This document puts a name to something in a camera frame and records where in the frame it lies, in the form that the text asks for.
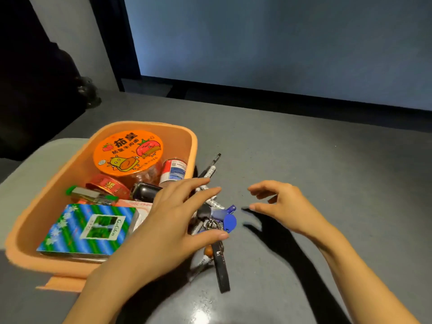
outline wall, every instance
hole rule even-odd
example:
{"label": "wall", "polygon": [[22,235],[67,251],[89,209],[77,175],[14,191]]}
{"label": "wall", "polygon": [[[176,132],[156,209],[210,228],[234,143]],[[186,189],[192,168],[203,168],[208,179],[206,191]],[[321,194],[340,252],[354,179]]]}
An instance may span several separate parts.
{"label": "wall", "polygon": [[432,110],[432,0],[125,0],[142,75]]}
{"label": "wall", "polygon": [[71,55],[81,76],[118,91],[89,0],[30,0],[51,42]]}

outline green and blue box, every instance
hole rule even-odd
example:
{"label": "green and blue box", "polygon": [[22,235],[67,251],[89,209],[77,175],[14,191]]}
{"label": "green and blue box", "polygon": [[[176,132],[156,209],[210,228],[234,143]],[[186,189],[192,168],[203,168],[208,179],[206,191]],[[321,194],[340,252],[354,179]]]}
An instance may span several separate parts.
{"label": "green and blue box", "polygon": [[106,258],[132,233],[135,208],[70,204],[37,251],[50,256]]}

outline orange round container lid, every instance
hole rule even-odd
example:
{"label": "orange round container lid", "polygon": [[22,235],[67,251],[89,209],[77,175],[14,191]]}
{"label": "orange round container lid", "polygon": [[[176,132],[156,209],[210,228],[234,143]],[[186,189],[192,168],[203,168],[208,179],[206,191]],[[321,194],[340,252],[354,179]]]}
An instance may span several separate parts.
{"label": "orange round container lid", "polygon": [[93,153],[96,167],[111,176],[127,176],[144,171],[161,160],[162,140],[143,131],[123,131],[98,144]]}

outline orange plastic basket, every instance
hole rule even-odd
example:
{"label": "orange plastic basket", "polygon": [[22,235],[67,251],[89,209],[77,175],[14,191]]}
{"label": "orange plastic basket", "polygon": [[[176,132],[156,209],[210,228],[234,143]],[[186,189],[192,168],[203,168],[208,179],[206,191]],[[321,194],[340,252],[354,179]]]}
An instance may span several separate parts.
{"label": "orange plastic basket", "polygon": [[14,265],[54,274],[47,285],[40,288],[79,292],[88,275],[99,266],[44,256],[36,248],[64,207],[71,202],[65,194],[67,188],[72,185],[84,186],[93,175],[99,173],[93,163],[95,147],[108,136],[124,130],[146,130],[159,136],[164,142],[163,159],[174,157],[186,160],[185,178],[192,178],[198,144],[191,130],[176,125],[137,121],[116,122],[101,128],[47,183],[18,217],[7,237],[6,256]]}

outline table surface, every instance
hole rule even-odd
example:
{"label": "table surface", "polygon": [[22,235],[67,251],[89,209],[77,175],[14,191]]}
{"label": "table surface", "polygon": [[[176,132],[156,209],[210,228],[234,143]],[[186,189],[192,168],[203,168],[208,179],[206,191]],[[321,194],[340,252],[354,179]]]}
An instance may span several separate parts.
{"label": "table surface", "polygon": [[[188,127],[198,138],[198,169],[222,153],[210,183],[222,186],[220,203],[248,205],[254,199],[246,188],[264,179],[299,186],[408,309],[430,323],[432,134],[139,94],[101,91],[101,97],[101,106],[56,139],[89,138],[119,120]],[[241,211],[236,217],[238,227],[224,242],[230,292],[219,293],[214,269],[191,284],[179,269],[133,297],[119,322],[347,321],[327,264],[311,242],[297,234],[295,239],[287,232],[273,234],[290,246],[275,254],[243,226],[260,228],[256,218]],[[35,285],[27,281],[28,289]],[[44,293],[50,296],[45,300],[58,303],[57,293],[39,291],[16,302],[28,309]],[[56,318],[72,303],[66,298],[52,310]],[[8,311],[19,318],[17,310]],[[48,313],[43,320],[51,322]]]}

